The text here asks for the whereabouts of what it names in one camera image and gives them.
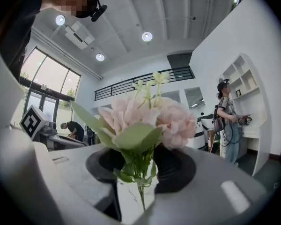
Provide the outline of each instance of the round ceiling light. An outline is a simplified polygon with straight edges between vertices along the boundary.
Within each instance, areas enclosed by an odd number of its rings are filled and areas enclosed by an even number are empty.
[[[142,40],[144,40],[145,42],[149,42],[152,40],[153,35],[150,32],[144,32],[141,36]]]
[[[104,55],[103,54],[97,54],[96,55],[96,59],[98,60],[98,61],[103,61],[104,59],[105,59],[105,57],[104,57]]]
[[[55,18],[55,22],[58,26],[61,26],[61,25],[64,25],[66,19],[63,15],[58,15],[56,18]]]

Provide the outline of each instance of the railing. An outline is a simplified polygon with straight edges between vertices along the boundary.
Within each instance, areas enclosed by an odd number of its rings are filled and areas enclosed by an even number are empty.
[[[168,72],[170,74],[170,83],[195,78],[190,67],[178,67],[159,72]],[[130,78],[125,81],[115,83],[105,88],[101,88],[95,91],[95,101],[115,96],[121,93],[133,91],[135,90],[135,88],[132,86],[132,83],[137,83],[140,79],[144,82],[143,84],[146,84],[148,81],[154,80],[154,77],[152,76],[152,73],[149,73],[146,75]]]

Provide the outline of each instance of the pink flower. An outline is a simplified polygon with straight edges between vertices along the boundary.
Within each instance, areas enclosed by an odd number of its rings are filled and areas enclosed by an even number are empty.
[[[99,107],[98,111],[105,121],[115,130],[116,135],[126,127],[141,122],[156,127],[157,116],[160,114],[158,108],[149,109],[148,102],[143,105],[143,100],[130,96],[113,100],[111,107]]]
[[[167,148],[182,148],[186,146],[188,138],[196,133],[196,119],[189,109],[170,99],[159,98],[160,115],[158,126],[163,128],[162,142]]]

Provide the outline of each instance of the hand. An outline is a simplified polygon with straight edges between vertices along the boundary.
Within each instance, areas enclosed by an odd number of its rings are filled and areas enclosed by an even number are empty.
[[[230,120],[231,120],[232,123],[235,123],[235,122],[237,122],[237,117],[236,116],[232,116]]]

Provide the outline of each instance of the blue jeans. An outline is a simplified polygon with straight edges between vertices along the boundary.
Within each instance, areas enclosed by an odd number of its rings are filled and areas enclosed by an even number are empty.
[[[229,145],[227,146],[225,160],[234,164],[237,160],[239,150],[238,123],[227,123],[224,134],[224,145],[226,146],[230,141]]]

